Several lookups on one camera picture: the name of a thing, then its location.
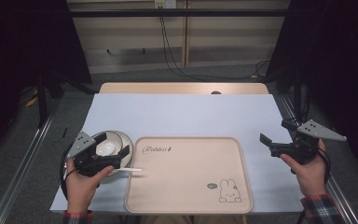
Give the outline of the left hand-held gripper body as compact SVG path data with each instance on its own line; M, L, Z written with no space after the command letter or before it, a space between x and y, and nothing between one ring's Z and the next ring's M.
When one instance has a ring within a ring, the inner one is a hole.
M94 176L107 166L120 168L121 158L114 156L98 156L96 143L92 136L80 132L66 152L67 159L73 159L76 170L85 176Z

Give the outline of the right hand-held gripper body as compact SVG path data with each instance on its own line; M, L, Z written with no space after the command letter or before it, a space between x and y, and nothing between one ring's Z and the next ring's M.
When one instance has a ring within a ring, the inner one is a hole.
M312 119L297 126L297 129L291 132L295 133L292 143L271 143L269 151L272 157L286 154L299 164L307 164L318 154L320 139L343 142L347 140L346 136L336 133Z

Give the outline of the white plate with dark rim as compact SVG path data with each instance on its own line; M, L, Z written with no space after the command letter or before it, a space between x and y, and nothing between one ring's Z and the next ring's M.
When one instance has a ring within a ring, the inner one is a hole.
M120 167L128 168L131 166L131 159L132 159L132 154L133 154L133 144L132 144L132 141L130 140L130 138L126 134L124 134L122 132L119 132L119 133L121 133L121 135L123 137L124 147L130 146L130 154L121 160Z

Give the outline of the pink tray with rabbit print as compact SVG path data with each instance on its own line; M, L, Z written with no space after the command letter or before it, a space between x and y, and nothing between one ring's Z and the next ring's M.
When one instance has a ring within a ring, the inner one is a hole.
M143 137L132 155L126 208L136 214L246 214L253 198L231 137Z

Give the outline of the person's right hand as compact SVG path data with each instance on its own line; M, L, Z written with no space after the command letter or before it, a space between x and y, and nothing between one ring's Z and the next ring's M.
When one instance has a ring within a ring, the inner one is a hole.
M327 193L324 182L326 168L320 156L316 156L313 161L305 165L299 164L286 154L282 154L280 159L296 174L300 191L305 197L324 195Z

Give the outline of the person's left hand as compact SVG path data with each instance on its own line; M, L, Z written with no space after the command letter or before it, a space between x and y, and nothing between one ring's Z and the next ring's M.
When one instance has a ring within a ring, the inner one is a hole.
M67 212L87 214L97 186L110 175L114 167L107 166L94 176L84 176L76 170L73 159L69 159L66 164L71 171L66 177Z

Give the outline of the black metal stand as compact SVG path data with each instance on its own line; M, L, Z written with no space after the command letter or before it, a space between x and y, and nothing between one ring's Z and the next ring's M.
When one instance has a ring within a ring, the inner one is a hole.
M301 120L301 73L296 69L294 84L294 110L297 120Z
M38 99L38 108L39 108L38 127L41 128L48 119L46 89L43 82L43 76L41 74L39 74L36 79L36 87L37 87L37 99Z

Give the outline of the yellow tape strip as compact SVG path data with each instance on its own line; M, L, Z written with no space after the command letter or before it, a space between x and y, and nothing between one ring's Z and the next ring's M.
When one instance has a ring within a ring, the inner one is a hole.
M38 98L38 90L34 91L32 97L26 102L25 107L32 106Z

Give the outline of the white table cover sheet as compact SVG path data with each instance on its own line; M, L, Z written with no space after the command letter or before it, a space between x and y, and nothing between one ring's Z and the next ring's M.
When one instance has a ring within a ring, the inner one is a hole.
M143 137L231 137L242 150L252 213L298 212L296 178L259 141L260 134L290 142L270 94L108 94L96 95L82 127L89 135L121 131L136 142ZM129 174L104 181L91 204L94 211L131 213L125 206Z

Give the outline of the black curtain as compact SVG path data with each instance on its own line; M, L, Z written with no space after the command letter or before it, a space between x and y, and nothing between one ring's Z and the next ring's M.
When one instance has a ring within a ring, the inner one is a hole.
M288 91L297 77L358 160L358 0L290 0L268 76Z
M0 0L0 139L21 91L43 85L56 98L64 81L90 83L66 0Z

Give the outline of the aluminium floor rail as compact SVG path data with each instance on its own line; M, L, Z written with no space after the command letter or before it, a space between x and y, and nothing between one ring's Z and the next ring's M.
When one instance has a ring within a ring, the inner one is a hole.
M34 158L42 145L59 107L60 101L52 103L51 109L46 115L40 117L39 125L34 131L33 139L27 146L24 155L21 157L21 162L18 167L8 165L7 162L0 162L0 167L8 168L13 173L9 184L5 191L0 196L0 224L5 224L7 217L13 207L14 202L18 198L21 188L24 184L26 176L31 170Z
M301 120L297 120L294 110L294 95L287 94L275 95L276 103L282 113L284 119L289 119L297 126L306 122L308 112L310 109L310 102L308 99L303 100L301 94ZM358 217L352 209L351 203L344 194L341 187L338 185L335 177L331 175L327 181L327 190L332 194L335 203L337 204L338 211L344 219L345 224L358 224Z

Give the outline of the wooden vertical post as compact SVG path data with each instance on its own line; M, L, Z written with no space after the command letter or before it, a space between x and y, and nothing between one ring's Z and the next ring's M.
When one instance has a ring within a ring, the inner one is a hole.
M189 8L189 0L183 0L183 9ZM188 46L188 17L183 17L183 46L182 46L182 65L188 67L189 46Z

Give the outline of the black horizontal frame bar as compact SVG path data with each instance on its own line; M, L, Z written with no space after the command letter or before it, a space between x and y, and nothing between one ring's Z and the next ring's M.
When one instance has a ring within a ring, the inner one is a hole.
M110 17L285 17L288 9L112 9L71 10L76 18Z

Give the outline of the white wall socket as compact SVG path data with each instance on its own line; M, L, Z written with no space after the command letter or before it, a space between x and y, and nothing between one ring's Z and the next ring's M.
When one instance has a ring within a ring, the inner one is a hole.
M177 8L176 0L155 0L155 8L167 8L175 9Z

